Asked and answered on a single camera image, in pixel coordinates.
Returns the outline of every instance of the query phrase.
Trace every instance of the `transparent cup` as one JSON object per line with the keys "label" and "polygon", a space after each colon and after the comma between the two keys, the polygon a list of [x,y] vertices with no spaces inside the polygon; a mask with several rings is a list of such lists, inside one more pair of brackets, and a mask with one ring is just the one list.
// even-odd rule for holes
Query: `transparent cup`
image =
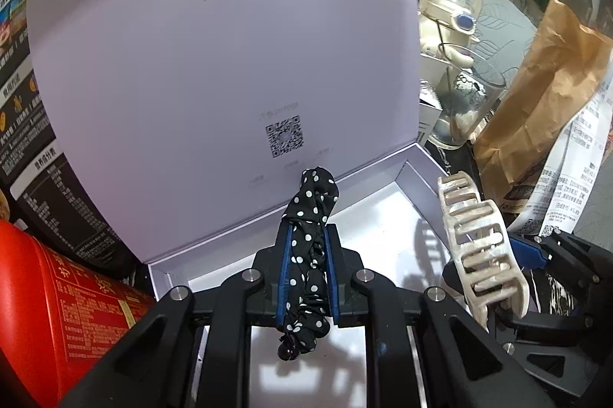
{"label": "transparent cup", "polygon": [[505,80],[466,47],[441,43],[439,50],[450,65],[436,88],[443,111],[429,140],[442,149],[459,149],[505,89]]}

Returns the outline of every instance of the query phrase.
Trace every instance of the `red container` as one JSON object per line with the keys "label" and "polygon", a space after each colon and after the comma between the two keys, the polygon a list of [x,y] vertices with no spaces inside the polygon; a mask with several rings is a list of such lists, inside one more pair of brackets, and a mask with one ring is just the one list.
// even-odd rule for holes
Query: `red container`
{"label": "red container", "polygon": [[57,406],[152,303],[0,221],[0,349],[41,408]]}

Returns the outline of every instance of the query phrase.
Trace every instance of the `polka dot fabric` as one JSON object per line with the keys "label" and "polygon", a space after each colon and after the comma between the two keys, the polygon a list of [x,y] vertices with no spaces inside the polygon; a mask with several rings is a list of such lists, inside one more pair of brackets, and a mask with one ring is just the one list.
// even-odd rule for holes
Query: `polka dot fabric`
{"label": "polka dot fabric", "polygon": [[302,173],[300,191],[283,214],[292,225],[281,338],[290,352],[289,359],[313,351],[317,339],[330,331],[330,324],[324,318],[330,316],[324,226],[336,200],[338,187],[332,175],[322,167],[308,169]]}

